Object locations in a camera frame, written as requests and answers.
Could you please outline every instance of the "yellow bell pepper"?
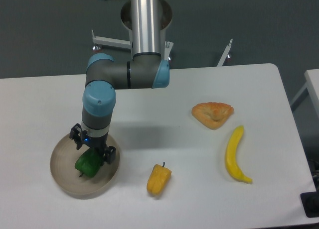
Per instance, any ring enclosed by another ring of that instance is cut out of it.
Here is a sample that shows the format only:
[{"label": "yellow bell pepper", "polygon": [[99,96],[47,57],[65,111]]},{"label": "yellow bell pepper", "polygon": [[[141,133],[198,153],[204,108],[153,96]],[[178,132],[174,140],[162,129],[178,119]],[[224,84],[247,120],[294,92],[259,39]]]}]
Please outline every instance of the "yellow bell pepper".
[{"label": "yellow bell pepper", "polygon": [[171,171],[168,168],[164,168],[164,166],[165,162],[163,166],[158,164],[154,166],[146,186],[147,191],[155,196],[161,194],[170,179]]}]

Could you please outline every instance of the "banana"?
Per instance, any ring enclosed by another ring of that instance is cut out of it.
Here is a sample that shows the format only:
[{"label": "banana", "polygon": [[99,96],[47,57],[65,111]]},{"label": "banana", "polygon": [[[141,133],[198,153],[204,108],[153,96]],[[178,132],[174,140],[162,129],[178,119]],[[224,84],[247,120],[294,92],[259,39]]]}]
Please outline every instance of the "banana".
[{"label": "banana", "polygon": [[226,165],[226,169],[228,173],[234,179],[244,183],[252,183],[253,180],[244,175],[244,173],[241,171],[241,169],[239,168],[236,162],[236,150],[237,150],[238,143],[241,137],[243,136],[243,134],[244,134],[244,126],[241,125],[234,129],[227,144],[226,154],[225,154],[225,165]]}]

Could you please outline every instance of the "green pepper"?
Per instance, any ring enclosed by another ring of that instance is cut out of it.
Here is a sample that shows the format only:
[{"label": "green pepper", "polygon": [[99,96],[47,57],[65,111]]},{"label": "green pepper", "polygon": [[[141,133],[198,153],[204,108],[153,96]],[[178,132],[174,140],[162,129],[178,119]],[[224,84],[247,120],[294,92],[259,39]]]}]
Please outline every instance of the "green pepper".
[{"label": "green pepper", "polygon": [[93,178],[103,163],[102,157],[93,148],[86,150],[76,161],[74,167],[82,174]]}]

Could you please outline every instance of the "pastry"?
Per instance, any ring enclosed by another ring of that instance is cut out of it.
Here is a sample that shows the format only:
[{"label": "pastry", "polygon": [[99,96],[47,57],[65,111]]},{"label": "pastry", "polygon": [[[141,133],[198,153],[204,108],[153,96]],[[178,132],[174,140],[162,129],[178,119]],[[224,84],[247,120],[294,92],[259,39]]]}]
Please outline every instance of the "pastry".
[{"label": "pastry", "polygon": [[234,113],[234,108],[225,103],[207,102],[193,107],[191,114],[210,129],[221,127]]}]

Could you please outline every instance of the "wooden plate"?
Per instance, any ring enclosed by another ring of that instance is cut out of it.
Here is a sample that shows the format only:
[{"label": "wooden plate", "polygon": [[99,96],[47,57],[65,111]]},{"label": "wooden plate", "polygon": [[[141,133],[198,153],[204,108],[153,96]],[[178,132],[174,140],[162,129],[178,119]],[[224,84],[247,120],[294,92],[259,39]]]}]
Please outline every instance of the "wooden plate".
[{"label": "wooden plate", "polygon": [[69,135],[63,137],[51,155],[50,169],[55,182],[67,194],[75,198],[93,198],[105,192],[120,163],[119,147],[110,135],[108,135],[107,145],[116,147],[114,162],[111,165],[105,163],[93,178],[85,175],[79,177],[80,172],[74,168],[74,164],[88,147],[83,145],[76,150],[76,144]]}]

